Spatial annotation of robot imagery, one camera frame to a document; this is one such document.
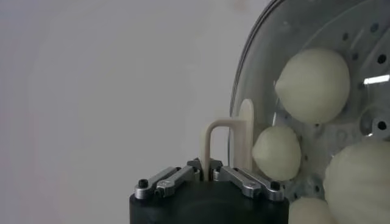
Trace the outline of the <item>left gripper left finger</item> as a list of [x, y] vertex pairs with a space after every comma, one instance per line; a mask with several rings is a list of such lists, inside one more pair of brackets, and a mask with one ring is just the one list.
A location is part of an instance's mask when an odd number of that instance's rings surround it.
[[200, 181], [201, 178], [200, 159], [195, 158], [184, 167], [167, 167], [148, 179], [138, 180], [133, 195], [139, 200], [149, 199], [155, 194], [163, 198], [170, 197], [183, 183]]

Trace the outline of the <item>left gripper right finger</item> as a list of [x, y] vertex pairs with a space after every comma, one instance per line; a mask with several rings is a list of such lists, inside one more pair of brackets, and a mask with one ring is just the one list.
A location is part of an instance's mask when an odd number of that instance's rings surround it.
[[253, 173], [248, 169], [224, 166], [221, 161], [211, 159], [210, 177], [213, 181], [227, 181], [234, 184], [248, 198], [260, 196], [270, 201], [285, 199], [283, 188], [277, 181]]

